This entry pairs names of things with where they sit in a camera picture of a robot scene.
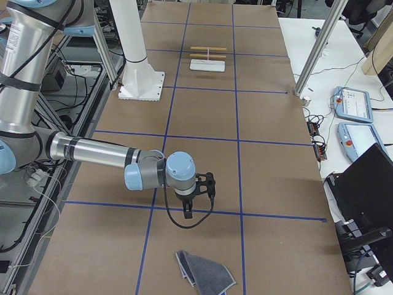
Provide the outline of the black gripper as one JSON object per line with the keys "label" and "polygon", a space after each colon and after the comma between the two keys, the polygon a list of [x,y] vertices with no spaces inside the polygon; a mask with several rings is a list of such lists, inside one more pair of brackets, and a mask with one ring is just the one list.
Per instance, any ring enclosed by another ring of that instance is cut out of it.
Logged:
{"label": "black gripper", "polygon": [[186,190],[180,190],[178,188],[174,188],[176,197],[182,202],[184,218],[192,218],[192,200],[196,197],[197,188],[191,187]]}

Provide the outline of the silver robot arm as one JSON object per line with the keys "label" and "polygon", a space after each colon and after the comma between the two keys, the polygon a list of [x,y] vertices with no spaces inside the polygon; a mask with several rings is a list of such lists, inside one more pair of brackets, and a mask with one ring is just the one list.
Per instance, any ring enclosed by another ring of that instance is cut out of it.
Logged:
{"label": "silver robot arm", "polygon": [[91,162],[124,170],[131,191],[173,187],[186,218],[201,194],[192,157],[65,135],[34,127],[31,117],[41,90],[53,38],[58,33],[92,36],[92,1],[9,1],[12,23],[1,65],[1,173],[38,159]]}

